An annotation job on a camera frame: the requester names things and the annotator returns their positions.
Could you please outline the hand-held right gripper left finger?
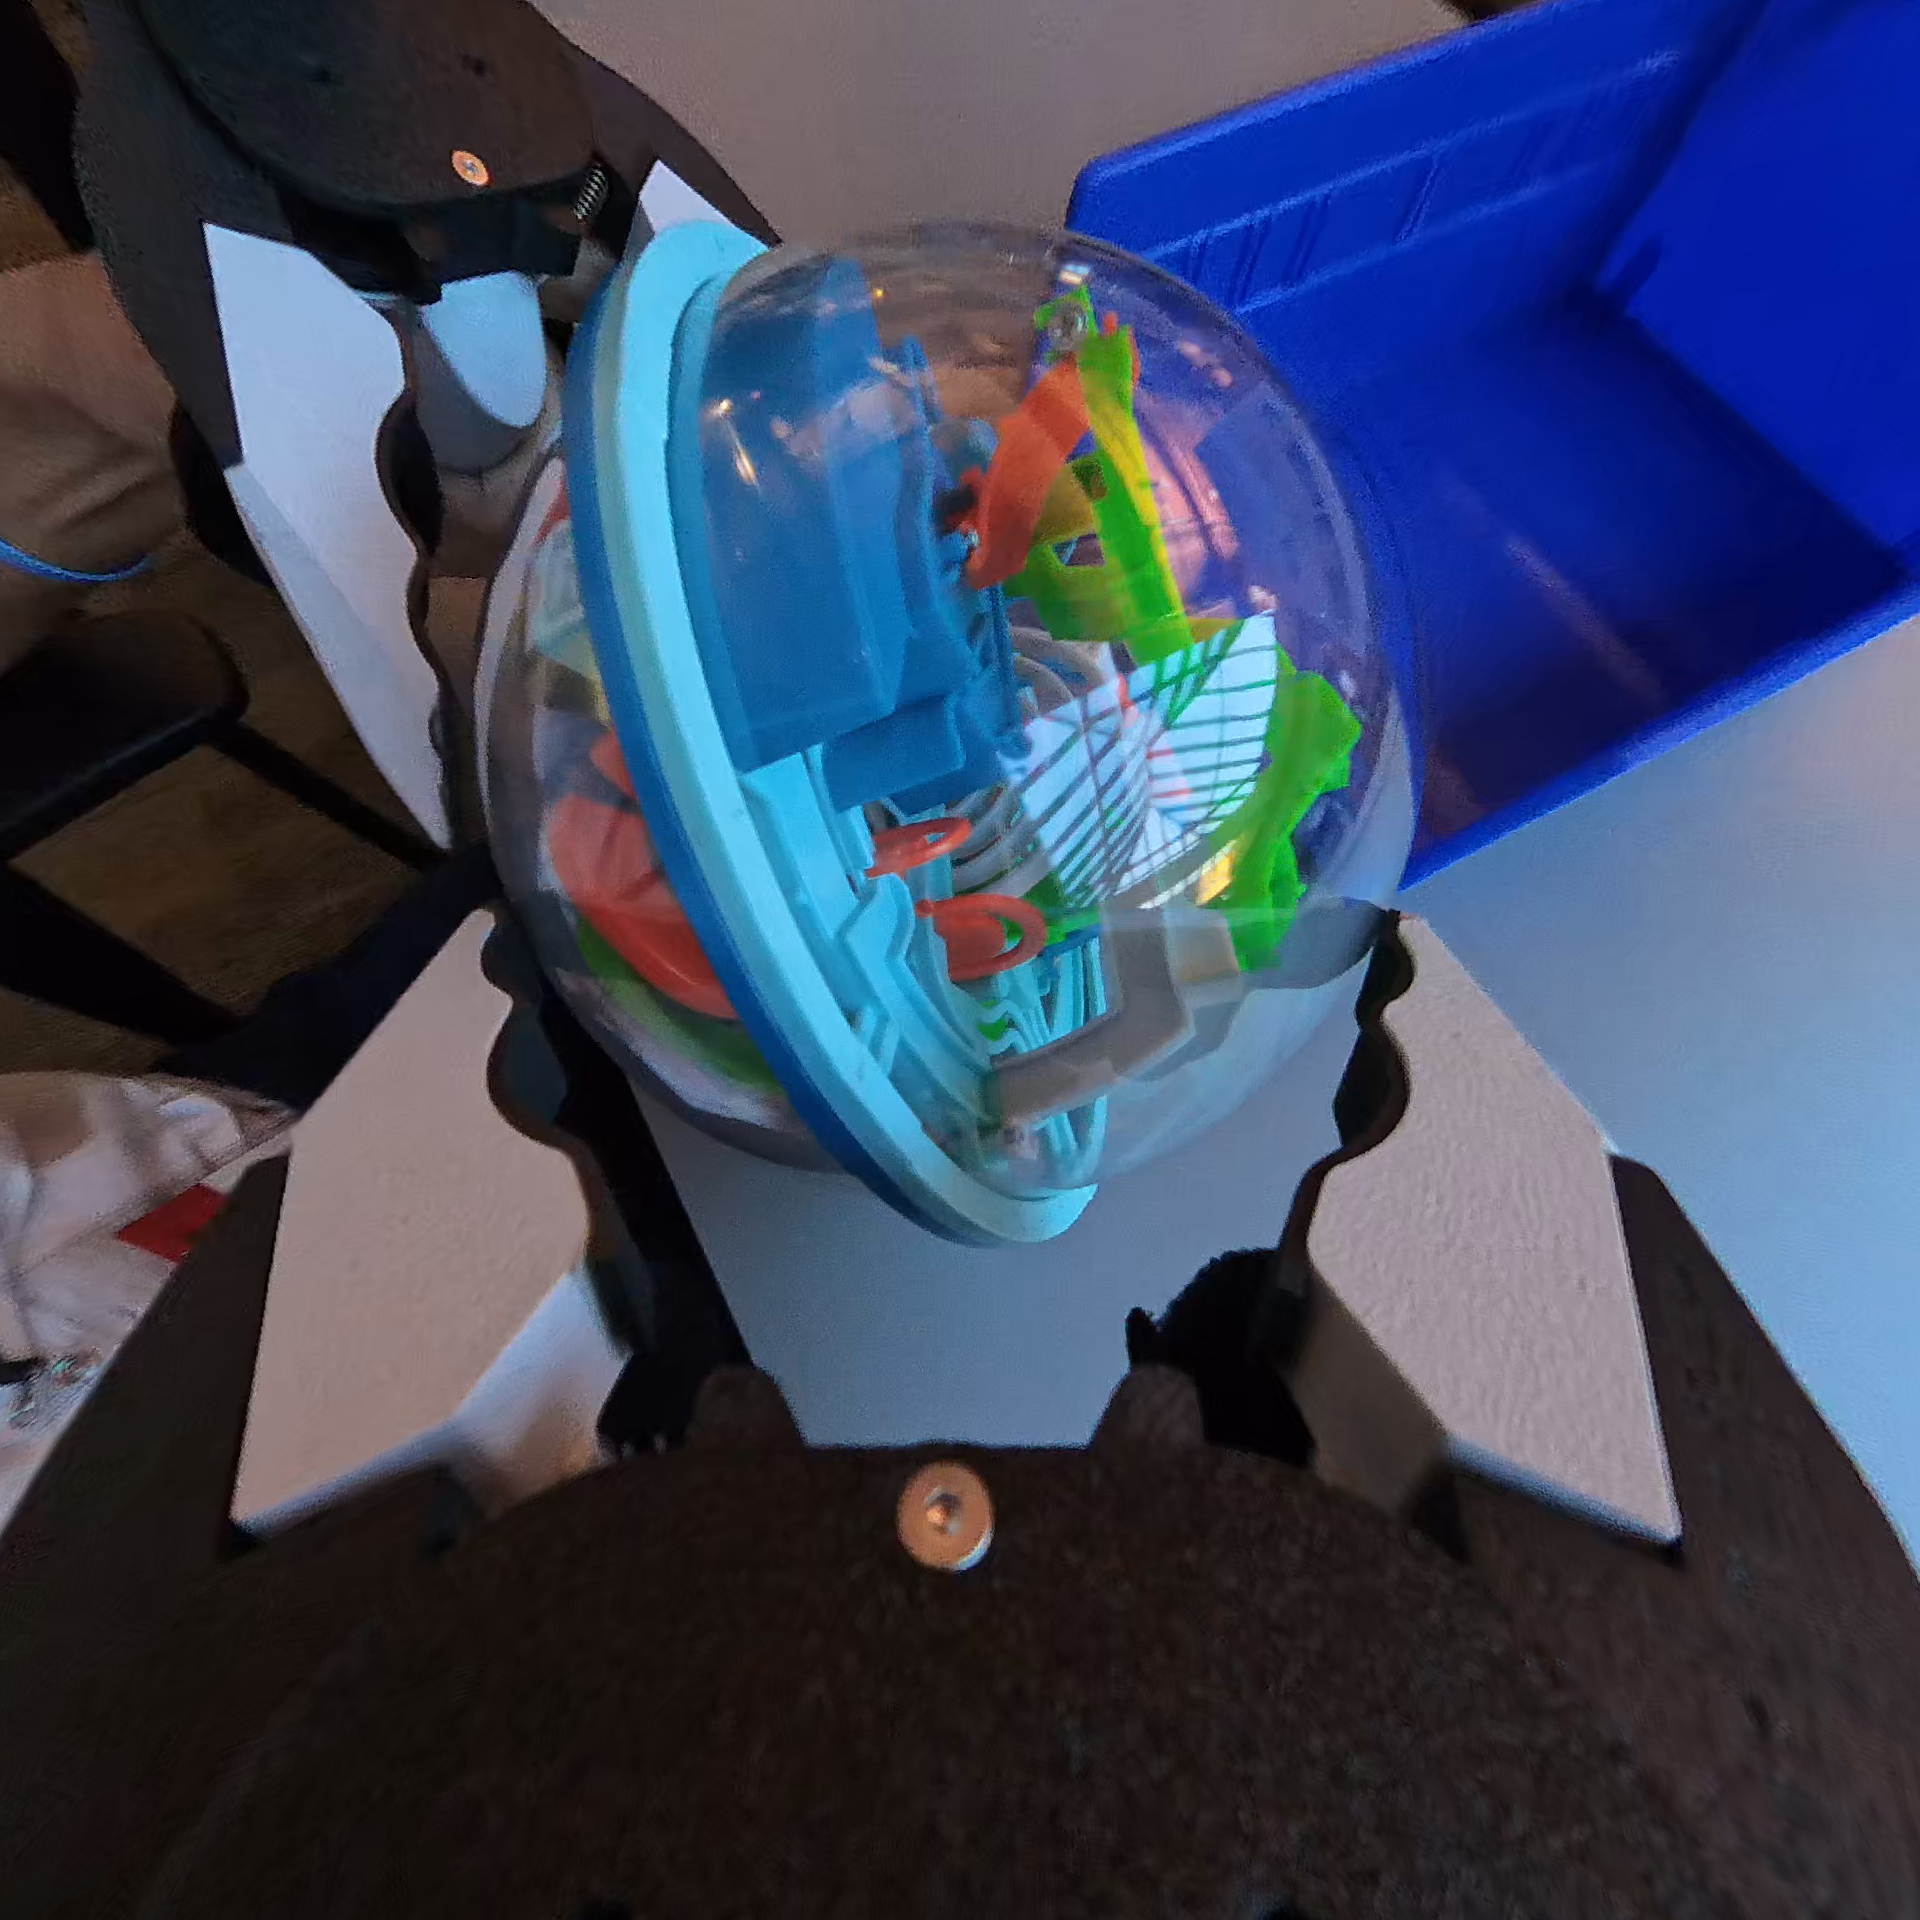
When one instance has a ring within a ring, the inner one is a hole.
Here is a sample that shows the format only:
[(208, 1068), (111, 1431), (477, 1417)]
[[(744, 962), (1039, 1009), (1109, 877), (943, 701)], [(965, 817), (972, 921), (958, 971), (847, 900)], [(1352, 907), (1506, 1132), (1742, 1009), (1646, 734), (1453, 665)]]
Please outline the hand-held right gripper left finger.
[(474, 910), (290, 1134), (231, 1516), (286, 1530), (416, 1470), (498, 1513), (611, 1463), (628, 1358), (518, 945)]

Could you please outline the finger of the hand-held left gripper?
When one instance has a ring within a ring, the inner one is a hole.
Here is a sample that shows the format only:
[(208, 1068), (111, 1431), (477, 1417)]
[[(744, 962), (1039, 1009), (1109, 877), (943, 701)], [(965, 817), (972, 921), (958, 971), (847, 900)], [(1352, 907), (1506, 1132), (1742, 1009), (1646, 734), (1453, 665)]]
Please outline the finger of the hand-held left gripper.
[(774, 245), (755, 218), (755, 207), (724, 207), (695, 183), (682, 178), (666, 158), (654, 158), (635, 194), (628, 255), (638, 255), (660, 233), (686, 225), (717, 225), (733, 233), (744, 233), (755, 250), (770, 250)]
[(263, 235), (208, 225), (204, 243), (239, 441), (231, 503), (372, 765), (453, 847), (453, 695), (422, 635), (427, 539), (399, 506), (396, 437), (424, 393), (427, 466), (518, 453), (549, 386), (540, 282), (458, 279), (418, 305)]

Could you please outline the black chair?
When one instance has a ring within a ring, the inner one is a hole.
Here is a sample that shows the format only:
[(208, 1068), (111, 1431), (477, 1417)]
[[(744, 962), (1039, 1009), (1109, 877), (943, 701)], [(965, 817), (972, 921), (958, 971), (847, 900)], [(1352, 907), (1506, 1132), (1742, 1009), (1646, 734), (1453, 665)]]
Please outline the black chair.
[(5, 1069), (310, 1107), (470, 907), (290, 621), (160, 599), (5, 675)]

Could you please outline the clear plastic maze ball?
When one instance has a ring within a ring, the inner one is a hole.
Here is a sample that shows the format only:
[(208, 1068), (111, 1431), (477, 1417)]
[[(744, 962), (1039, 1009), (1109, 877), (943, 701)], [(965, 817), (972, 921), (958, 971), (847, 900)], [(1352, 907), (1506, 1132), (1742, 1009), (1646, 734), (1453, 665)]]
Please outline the clear plastic maze ball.
[(1414, 838), (1357, 468), (1160, 266), (638, 243), (486, 604), (486, 833), (599, 1047), (949, 1241), (1051, 1241), (1328, 1020)]

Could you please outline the person's left forearm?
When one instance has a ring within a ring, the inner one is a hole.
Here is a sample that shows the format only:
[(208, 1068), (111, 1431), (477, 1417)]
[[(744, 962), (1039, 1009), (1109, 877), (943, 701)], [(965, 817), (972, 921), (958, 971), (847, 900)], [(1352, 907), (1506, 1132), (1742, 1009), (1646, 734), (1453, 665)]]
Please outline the person's left forearm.
[(94, 253), (3, 276), (3, 667), (183, 524), (176, 395)]

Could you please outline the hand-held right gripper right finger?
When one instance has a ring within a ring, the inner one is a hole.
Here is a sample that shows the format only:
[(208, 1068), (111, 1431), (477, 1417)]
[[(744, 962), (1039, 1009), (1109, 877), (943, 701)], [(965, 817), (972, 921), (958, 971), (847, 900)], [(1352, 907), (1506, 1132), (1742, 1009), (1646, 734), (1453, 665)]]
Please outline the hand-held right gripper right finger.
[(1612, 1138), (1421, 918), (1388, 918), (1355, 1022), (1280, 1241), (1319, 1479), (1406, 1516), (1463, 1470), (1676, 1545)]

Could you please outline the blue plastic bin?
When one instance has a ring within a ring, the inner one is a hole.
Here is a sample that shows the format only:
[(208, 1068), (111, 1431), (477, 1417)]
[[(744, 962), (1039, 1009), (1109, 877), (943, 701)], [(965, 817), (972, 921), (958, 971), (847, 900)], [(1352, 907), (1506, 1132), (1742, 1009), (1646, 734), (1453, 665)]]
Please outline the blue plastic bin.
[(1918, 4), (1526, 4), (1092, 158), (1360, 470), (1427, 879), (1916, 610)]

